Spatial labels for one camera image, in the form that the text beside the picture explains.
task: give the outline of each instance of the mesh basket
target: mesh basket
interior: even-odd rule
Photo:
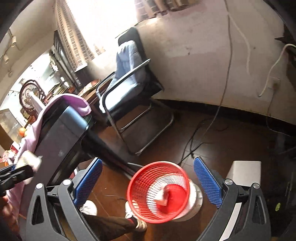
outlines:
[[[166,184],[169,198],[166,206],[154,201]],[[148,223],[165,223],[177,217],[187,205],[190,194],[189,180],[178,165],[159,161],[141,168],[131,179],[127,199],[132,211]]]

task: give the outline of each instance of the white shoe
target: white shoe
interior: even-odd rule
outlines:
[[[147,230],[147,223],[141,219],[139,219],[131,210],[131,207],[128,202],[125,203],[125,209],[126,209],[126,216],[125,218],[131,218],[134,217],[137,220],[137,226],[135,228],[136,232],[145,232]]]
[[[85,204],[83,204],[83,206],[80,208],[80,212],[87,215],[96,216],[98,213],[98,209],[96,208],[96,205],[93,201],[87,200]]]

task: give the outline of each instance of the trousers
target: trousers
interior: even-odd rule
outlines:
[[[100,217],[84,214],[84,219],[100,241],[110,241],[135,229],[135,224],[126,218]]]

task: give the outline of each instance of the white cable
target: white cable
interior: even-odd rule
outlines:
[[[271,74],[272,69],[273,69],[273,68],[278,64],[278,62],[281,60],[281,58],[282,58],[282,56],[283,56],[283,54],[284,54],[286,48],[289,47],[289,46],[296,48],[296,46],[295,46],[294,44],[286,44],[286,45],[283,47],[283,50],[281,51],[281,54],[279,55],[278,60],[277,60],[277,61],[274,63],[274,65],[270,68],[270,70],[269,70],[269,72],[268,72],[268,75],[267,75],[267,78],[266,78],[265,86],[264,86],[264,88],[263,88],[261,94],[258,95],[258,97],[261,97],[261,96],[263,95],[263,93],[265,92],[265,90],[266,90],[266,88],[267,88],[267,84],[268,84],[269,77],[270,77],[270,74]]]
[[[236,22],[234,21],[233,17],[230,15],[230,13],[228,12],[229,18],[231,20],[231,22],[233,23],[233,25],[235,26],[235,28],[238,30],[238,32],[240,33],[240,35],[243,37],[246,45],[247,45],[247,50],[248,50],[248,56],[247,56],[247,73],[248,75],[250,75],[250,57],[251,57],[251,46],[250,43],[247,39],[247,37],[244,35],[244,33],[241,31],[241,29],[239,28],[239,26],[236,24]]]

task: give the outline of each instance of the sunlight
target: sunlight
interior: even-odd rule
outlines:
[[[137,23],[134,0],[68,0],[90,47],[106,47],[111,39]]]

